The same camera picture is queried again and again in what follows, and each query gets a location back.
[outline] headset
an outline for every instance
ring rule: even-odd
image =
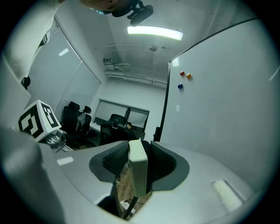
[[[142,1],[140,0],[132,0],[130,5],[121,11],[109,12],[97,10],[99,14],[112,14],[113,17],[121,17],[130,13],[131,11],[133,11],[133,13],[127,16],[127,18],[130,20],[131,26],[140,25],[142,22],[144,22],[154,14],[154,8],[151,5],[144,6]]]

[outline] ceiling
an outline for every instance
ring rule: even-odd
[[[236,0],[142,1],[144,5],[154,7],[154,15],[141,25],[178,30],[184,33],[183,39],[129,35],[127,27],[130,21],[126,16],[100,15],[77,1],[72,1],[71,5],[99,63],[103,63],[103,57],[111,57],[115,65],[121,64],[116,72],[126,77],[152,79],[165,85],[168,63],[178,54],[223,28],[254,17],[245,5]],[[149,50],[152,45],[157,51]]]

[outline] desk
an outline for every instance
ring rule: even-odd
[[[89,124],[89,127],[90,127],[90,129],[93,129],[94,131],[97,131],[97,132],[100,132],[100,130],[101,130],[101,126],[96,123],[93,123],[93,122],[91,122]]]

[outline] wooden floor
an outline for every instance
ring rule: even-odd
[[[116,182],[117,184],[117,192],[118,192],[118,200],[119,201],[124,201],[124,200],[129,200],[128,203],[131,203],[132,198],[134,197],[133,189],[132,189],[132,184],[130,181],[130,169],[128,168],[128,164],[126,164],[121,172],[121,180]],[[136,205],[134,206],[134,209],[139,211],[142,206],[149,200],[151,196],[151,192],[148,193],[144,197],[140,197],[137,200]],[[125,213],[125,210],[120,206],[122,215]]]

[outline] ceiling light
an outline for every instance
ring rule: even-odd
[[[182,32],[176,30],[154,27],[154,26],[136,26],[136,27],[129,26],[127,28],[127,31],[129,34],[151,34],[151,35],[169,37],[176,40],[182,40],[184,35]]]

